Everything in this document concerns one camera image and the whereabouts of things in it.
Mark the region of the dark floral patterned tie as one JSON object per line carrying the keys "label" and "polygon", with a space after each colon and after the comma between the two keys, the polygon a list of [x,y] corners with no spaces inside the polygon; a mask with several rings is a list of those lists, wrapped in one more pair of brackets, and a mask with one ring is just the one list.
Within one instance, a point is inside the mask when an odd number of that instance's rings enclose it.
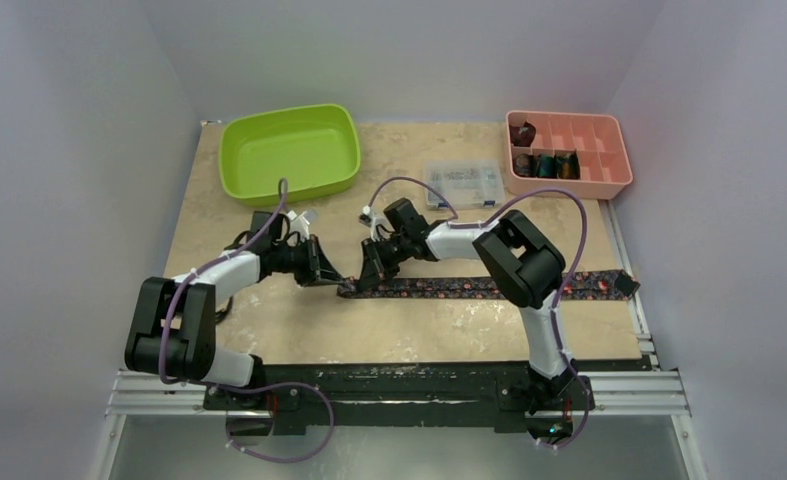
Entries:
{"label": "dark floral patterned tie", "polygon": [[[641,284],[625,270],[581,271],[573,274],[563,288],[566,300],[628,301]],[[444,278],[394,278],[365,291],[355,282],[337,288],[344,299],[504,299],[495,282],[487,276]]]}

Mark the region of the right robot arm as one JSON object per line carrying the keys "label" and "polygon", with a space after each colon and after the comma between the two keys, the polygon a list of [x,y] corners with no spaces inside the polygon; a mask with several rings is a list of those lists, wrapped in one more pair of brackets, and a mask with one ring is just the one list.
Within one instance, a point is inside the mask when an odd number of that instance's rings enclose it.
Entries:
{"label": "right robot arm", "polygon": [[510,210],[497,220],[459,227],[449,221],[430,223],[401,198],[383,215],[392,231],[386,238],[362,241],[361,273],[350,283],[355,292],[392,288],[401,264],[411,259],[478,260],[498,292],[519,309],[532,398],[553,407],[568,396],[573,364],[559,312],[566,261],[523,213]]}

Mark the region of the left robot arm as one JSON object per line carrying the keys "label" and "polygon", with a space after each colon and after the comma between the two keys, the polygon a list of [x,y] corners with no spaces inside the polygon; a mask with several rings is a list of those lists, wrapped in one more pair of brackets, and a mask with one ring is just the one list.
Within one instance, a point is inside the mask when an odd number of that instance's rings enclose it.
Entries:
{"label": "left robot arm", "polygon": [[187,274],[146,279],[126,341],[126,368],[168,383],[222,386],[244,409],[261,405],[267,395],[263,361],[218,346],[219,308],[272,274],[289,274],[300,287],[343,282],[310,233],[307,217],[256,212],[249,229],[216,259]]}

